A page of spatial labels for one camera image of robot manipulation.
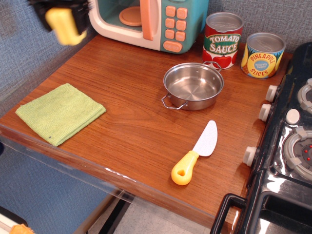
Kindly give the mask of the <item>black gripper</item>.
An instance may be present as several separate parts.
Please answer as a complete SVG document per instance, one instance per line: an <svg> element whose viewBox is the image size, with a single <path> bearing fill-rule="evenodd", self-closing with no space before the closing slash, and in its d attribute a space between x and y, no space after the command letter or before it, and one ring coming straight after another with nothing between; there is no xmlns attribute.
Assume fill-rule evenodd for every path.
<svg viewBox="0 0 312 234"><path fill-rule="evenodd" d="M71 8L78 34L81 35L88 26L89 1L88 0L29 0L35 7L35 12L43 27L51 32L52 28L46 20L46 13L53 7Z"/></svg>

